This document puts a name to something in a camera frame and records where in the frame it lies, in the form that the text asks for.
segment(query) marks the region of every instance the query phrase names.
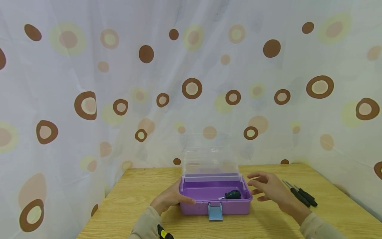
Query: hand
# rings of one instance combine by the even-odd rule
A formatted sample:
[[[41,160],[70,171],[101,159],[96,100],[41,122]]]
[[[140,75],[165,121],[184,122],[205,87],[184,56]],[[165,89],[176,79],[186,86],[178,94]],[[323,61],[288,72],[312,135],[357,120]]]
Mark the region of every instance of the hand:
[[[258,197],[258,201],[274,201],[281,211],[292,216],[299,225],[312,213],[283,185],[276,175],[267,172],[253,172],[248,174],[247,177],[252,179],[248,182],[248,185],[256,188],[251,191],[252,195],[265,194]]]
[[[167,211],[169,207],[175,206],[179,203],[196,203],[194,199],[183,196],[179,193],[180,183],[181,179],[178,179],[176,183],[159,194],[150,204],[150,206],[152,206],[159,215],[161,215],[164,211]]]

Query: curtain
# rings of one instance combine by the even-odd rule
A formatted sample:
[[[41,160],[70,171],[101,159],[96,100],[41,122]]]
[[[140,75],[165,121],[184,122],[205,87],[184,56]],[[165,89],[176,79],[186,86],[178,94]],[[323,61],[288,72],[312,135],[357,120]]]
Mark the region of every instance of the curtain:
[[[306,163],[381,217],[382,2],[2,0],[2,238],[75,238],[190,145]]]

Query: left hand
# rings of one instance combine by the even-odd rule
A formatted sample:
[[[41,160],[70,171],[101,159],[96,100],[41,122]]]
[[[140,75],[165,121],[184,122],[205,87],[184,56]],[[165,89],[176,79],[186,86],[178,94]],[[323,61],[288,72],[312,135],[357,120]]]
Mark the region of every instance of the left hand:
[[[181,179],[178,179],[176,183],[159,194],[150,204],[150,206],[152,206],[159,215],[161,215],[164,211],[167,211],[169,207],[175,206],[179,203],[196,203],[194,199],[183,196],[179,193],[180,183]]]

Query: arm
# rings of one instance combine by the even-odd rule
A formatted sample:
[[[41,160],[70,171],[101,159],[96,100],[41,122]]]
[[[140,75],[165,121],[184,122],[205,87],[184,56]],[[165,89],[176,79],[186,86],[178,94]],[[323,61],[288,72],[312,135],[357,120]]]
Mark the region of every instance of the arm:
[[[138,218],[128,239],[157,239],[159,238],[158,224],[162,224],[159,214],[153,207],[148,206]]]
[[[179,179],[151,202],[146,211],[138,218],[128,239],[158,239],[158,225],[162,224],[160,216],[163,212],[180,202],[196,203],[192,198],[179,193],[180,182]]]
[[[254,172],[248,174],[248,178],[254,178],[248,182],[249,186],[256,189],[251,194],[264,193],[258,197],[258,201],[272,200],[279,208],[289,214],[300,225],[300,232],[305,238],[314,239],[344,239],[345,237],[332,225],[325,223],[294,195],[284,187],[281,180],[274,174],[266,172]]]

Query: black screwdriver handle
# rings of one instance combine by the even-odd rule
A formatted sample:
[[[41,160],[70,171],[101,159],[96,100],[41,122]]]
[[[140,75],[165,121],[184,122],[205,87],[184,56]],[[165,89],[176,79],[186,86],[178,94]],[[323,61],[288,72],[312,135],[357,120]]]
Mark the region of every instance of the black screwdriver handle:
[[[299,189],[298,191],[299,191],[299,192],[302,192],[304,195],[310,197],[310,198],[313,199],[313,200],[315,199],[312,195],[310,195],[309,193],[305,192],[303,189]]]
[[[317,207],[318,204],[317,202],[314,200],[314,198],[312,198],[312,196],[310,196],[309,194],[307,194],[304,190],[299,190],[298,191],[301,196],[303,196],[312,206],[314,207]]]
[[[291,188],[290,191],[294,194],[294,196],[300,201],[302,202],[305,206],[307,206],[308,208],[310,208],[310,203],[295,189],[295,188]]]

